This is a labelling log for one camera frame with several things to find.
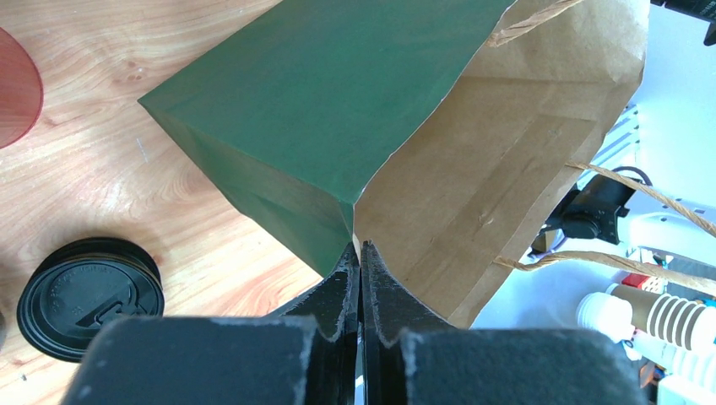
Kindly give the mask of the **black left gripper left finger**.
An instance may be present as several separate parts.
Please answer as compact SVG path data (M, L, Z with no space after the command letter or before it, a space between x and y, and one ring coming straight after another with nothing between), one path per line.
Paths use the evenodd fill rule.
M359 259L261 317L125 317L90 345L66 404L351 404Z

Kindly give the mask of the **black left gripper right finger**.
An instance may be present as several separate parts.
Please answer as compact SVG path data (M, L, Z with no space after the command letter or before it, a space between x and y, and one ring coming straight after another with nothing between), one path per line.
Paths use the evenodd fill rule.
M468 330L412 295L370 241L361 249L369 404L645 404L638 373L583 329Z

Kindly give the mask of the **green paper bag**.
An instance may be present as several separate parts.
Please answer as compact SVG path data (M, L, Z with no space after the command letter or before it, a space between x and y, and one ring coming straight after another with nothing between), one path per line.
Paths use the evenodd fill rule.
M140 99L316 272L476 318L642 82L648 1L283 1Z

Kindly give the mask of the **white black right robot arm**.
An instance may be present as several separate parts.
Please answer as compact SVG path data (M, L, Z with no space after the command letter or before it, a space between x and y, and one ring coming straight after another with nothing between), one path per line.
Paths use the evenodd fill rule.
M602 240L615 246L645 248L667 255L715 263L715 237L666 203L604 175L574 187L545 221L540 234L562 239L532 249L532 257L555 252L566 240Z

